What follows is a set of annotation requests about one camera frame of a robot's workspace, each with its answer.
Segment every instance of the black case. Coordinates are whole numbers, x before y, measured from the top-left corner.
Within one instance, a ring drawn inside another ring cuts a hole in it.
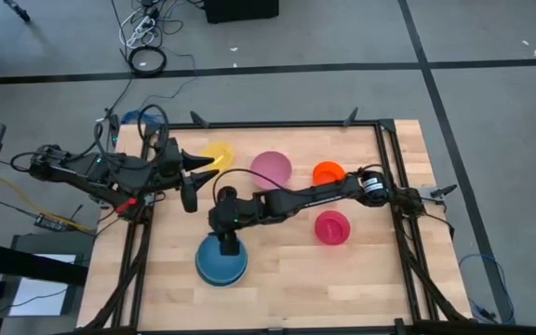
[[[278,0],[205,0],[208,23],[270,19],[278,16]]]

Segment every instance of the wooden table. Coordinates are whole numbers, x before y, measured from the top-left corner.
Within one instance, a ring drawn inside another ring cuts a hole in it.
[[[409,184],[435,186],[419,122],[398,120],[395,126]],[[346,170],[380,163],[374,133],[373,127],[171,130],[190,154],[199,154],[211,141],[230,142],[235,149],[232,168],[248,168],[263,151],[281,151],[293,165],[288,184],[292,189],[308,187],[314,165],[324,160]],[[135,126],[122,126],[117,151],[139,155],[140,150]],[[390,148],[388,153],[395,171]],[[225,175],[222,185],[234,186],[244,198],[257,190],[245,173]],[[388,206],[365,208],[343,200],[306,209],[281,224],[245,229],[239,236],[248,250],[247,273],[233,287],[214,288],[194,268],[196,249],[210,231],[210,183],[198,192],[198,201],[198,211],[188,214],[179,194],[168,191],[167,200],[155,207],[138,330],[387,326],[398,317],[410,323]],[[444,217],[439,206],[426,207]],[[315,237],[315,218],[327,209],[339,210],[351,222],[351,236],[344,245],[324,246]],[[470,315],[448,227],[428,217],[419,218],[419,226],[432,279],[459,312]],[[78,326],[92,319],[114,289],[126,231],[127,224],[120,222],[97,239]],[[421,284],[416,277],[415,281],[426,316]]]

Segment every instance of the black metal frame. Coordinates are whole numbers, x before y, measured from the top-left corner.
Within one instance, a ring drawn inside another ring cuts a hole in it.
[[[222,122],[222,123],[211,123],[208,125],[209,129],[234,129],[234,128],[271,128],[271,127],[342,127],[342,120],[328,120],[328,121],[268,121],[268,122]],[[406,170],[404,169],[402,153],[400,151],[400,146],[398,143],[398,137],[395,133],[394,120],[392,119],[383,119],[383,120],[354,120],[349,127],[373,127],[375,131],[376,140],[378,143],[378,150],[380,158],[382,161],[382,166],[384,169],[384,174],[390,180],[393,179],[392,171],[390,170],[390,163],[388,161],[388,155],[386,150],[386,143],[384,141],[384,130],[390,136],[392,151],[395,156],[396,166],[398,169],[399,184],[401,187],[408,187],[409,182],[407,179]],[[171,130],[187,130],[187,129],[200,129],[201,127],[197,124],[171,124]],[[148,152],[147,143],[149,139],[145,139],[142,144],[142,158],[146,158]],[[407,243],[405,233],[403,218],[401,214],[391,207],[392,218],[395,226],[395,236],[398,245],[401,243]],[[151,233],[151,224],[144,226],[144,232],[142,233],[142,240],[146,238],[150,240]],[[413,236],[413,245],[415,247],[416,258],[419,265],[422,266],[423,270],[427,273],[425,254],[423,251],[421,235],[419,232],[419,226],[415,220],[409,221],[410,231]],[[131,254],[134,245],[136,226],[130,224],[127,231],[126,244],[124,247],[124,255],[121,263],[121,271],[119,278],[123,277],[126,269],[129,266],[131,261]],[[419,301],[417,298],[417,291],[415,288],[415,283],[413,280],[413,275],[409,263],[405,257],[403,257],[403,250],[399,247],[399,259],[402,265],[403,278],[405,282],[405,288],[407,290],[407,297],[409,301],[410,315],[413,322],[421,320],[422,314],[419,309]],[[145,273],[145,267],[142,266],[141,270],[138,272],[136,278],[136,283],[134,285],[133,301],[132,308],[129,319],[129,326],[137,328],[138,320],[140,316],[140,305],[141,305],[141,295],[143,291],[143,278]],[[424,291],[425,298],[427,300],[427,307],[429,316],[433,320],[437,320],[437,309],[432,297]],[[123,300],[119,303],[114,311],[112,327],[119,327],[121,325],[121,316],[123,312]],[[367,327],[352,327],[352,328],[287,328],[287,329],[228,329],[228,330],[195,330],[195,331],[180,331],[180,330],[167,330],[167,331],[139,331],[139,334],[148,334],[148,335],[161,335],[161,334],[279,334],[286,331],[290,334],[381,334],[381,333],[401,333],[400,328],[405,329],[407,327],[403,326],[401,319],[395,320],[395,325],[393,326],[367,326]]]

